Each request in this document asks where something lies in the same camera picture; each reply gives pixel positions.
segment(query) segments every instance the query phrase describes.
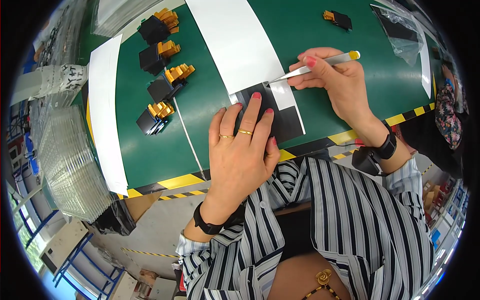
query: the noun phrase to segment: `woman's left hand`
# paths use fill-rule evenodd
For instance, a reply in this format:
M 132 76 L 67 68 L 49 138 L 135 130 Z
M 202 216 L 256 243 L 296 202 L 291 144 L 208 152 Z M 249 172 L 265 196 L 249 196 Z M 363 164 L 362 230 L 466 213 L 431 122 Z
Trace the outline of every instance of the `woman's left hand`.
M 221 108 L 208 132 L 212 184 L 200 208 L 206 223 L 223 224 L 243 199 L 260 187 L 273 173 L 280 159 L 275 137 L 269 138 L 274 111 L 269 108 L 257 123 L 262 96 L 255 92 L 233 136 L 235 119 L 242 104 Z

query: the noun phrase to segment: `green table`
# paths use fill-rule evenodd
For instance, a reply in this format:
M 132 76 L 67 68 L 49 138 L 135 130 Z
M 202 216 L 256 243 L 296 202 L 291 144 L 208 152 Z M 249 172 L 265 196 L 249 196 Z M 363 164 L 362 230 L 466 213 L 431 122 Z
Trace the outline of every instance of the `green table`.
M 402 113 L 408 119 L 429 110 L 434 92 L 428 99 L 421 85 L 420 56 L 416 65 L 410 67 L 394 55 L 379 20 L 372 13 L 370 1 L 305 0 L 301 5 L 278 0 L 249 2 L 286 71 L 289 65 L 297 61 L 297 55 L 308 48 L 334 47 L 345 52 L 358 50 L 361 53 L 359 62 L 365 70 L 370 108 L 379 119 Z M 353 31 L 347 33 L 324 20 L 322 13 L 325 10 L 347 14 L 352 20 Z M 198 160 L 202 168 L 207 170 L 211 117 L 230 102 L 187 5 L 174 11 L 179 17 L 180 31 L 169 39 L 180 44 L 181 51 L 172 57 L 169 67 L 186 63 L 196 68 L 188 78 L 189 84 L 177 95 L 176 100 Z M 81 36 L 80 64 L 86 64 L 90 51 L 107 40 L 90 35 L 88 24 L 86 22 Z M 429 48 L 435 46 L 429 37 L 427 43 Z M 145 107 L 153 103 L 145 85 L 155 77 L 143 72 L 138 61 L 138 53 L 146 47 L 139 33 L 126 40 L 120 47 L 117 71 L 116 114 L 120 148 L 129 189 L 136 189 L 130 197 L 164 189 L 166 185 L 171 188 L 175 184 L 162 184 L 163 180 L 200 171 L 178 111 L 157 136 L 144 136 L 135 123 Z M 248 51 L 248 45 L 245 45 L 245 51 Z M 431 59 L 430 64 L 435 77 L 440 78 L 440 60 Z M 306 135 L 280 144 L 280 148 L 287 150 L 284 154 L 299 156 L 345 140 L 345 136 L 352 137 L 351 134 L 336 135 L 349 131 L 350 127 L 335 115 L 325 90 L 293 90 Z M 400 121 L 403 119 L 398 116 L 389 123 Z

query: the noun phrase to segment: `pink painted fingernail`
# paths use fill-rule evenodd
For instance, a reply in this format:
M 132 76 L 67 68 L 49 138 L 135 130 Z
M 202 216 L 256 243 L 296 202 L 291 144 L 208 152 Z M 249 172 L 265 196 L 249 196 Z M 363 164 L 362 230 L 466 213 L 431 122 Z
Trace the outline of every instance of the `pink painted fingernail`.
M 306 56 L 303 59 L 303 62 L 310 68 L 313 68 L 315 64 L 317 63 L 317 60 L 311 56 Z

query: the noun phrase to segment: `concrete floor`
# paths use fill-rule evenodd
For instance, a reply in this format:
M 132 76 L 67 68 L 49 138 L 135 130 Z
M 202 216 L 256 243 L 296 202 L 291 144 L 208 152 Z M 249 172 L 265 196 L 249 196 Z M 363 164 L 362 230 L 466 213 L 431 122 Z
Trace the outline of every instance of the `concrete floor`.
M 343 153 L 349 148 L 334 147 L 329 149 L 330 155 Z M 352 156 L 336 160 L 335 163 L 352 168 Z M 426 156 L 415 155 L 417 166 L 421 172 L 427 169 L 432 163 Z M 432 166 L 424 175 L 426 180 L 433 180 L 438 183 L 444 176 L 437 167 Z M 370 176 L 373 180 L 381 183 L 381 177 Z M 210 182 L 203 182 L 175 190 L 165 191 L 163 195 L 177 194 L 194 190 L 208 188 Z M 123 252 L 120 248 L 127 248 L 142 252 L 158 254 L 177 255 L 175 249 L 179 240 L 179 233 L 191 219 L 197 205 L 204 199 L 205 195 L 194 195 L 184 198 L 177 198 L 166 201 L 155 201 L 152 206 L 141 216 L 137 222 L 136 229 L 129 236 L 118 234 L 100 235 L 95 234 L 93 242 L 108 249 L 114 257 L 122 262 L 126 269 L 134 276 L 138 275 L 141 268 L 154 271 L 163 278 L 174 279 L 171 264 L 177 258 L 161 257 L 134 252 Z

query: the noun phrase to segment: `gold ring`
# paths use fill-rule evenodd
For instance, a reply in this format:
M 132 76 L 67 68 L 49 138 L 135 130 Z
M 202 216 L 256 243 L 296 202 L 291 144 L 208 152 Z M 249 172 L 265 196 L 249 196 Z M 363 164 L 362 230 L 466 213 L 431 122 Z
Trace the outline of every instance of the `gold ring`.
M 239 129 L 239 132 L 246 133 L 246 134 L 249 134 L 249 135 L 253 135 L 253 132 L 246 131 L 246 130 L 243 130 L 243 129 Z

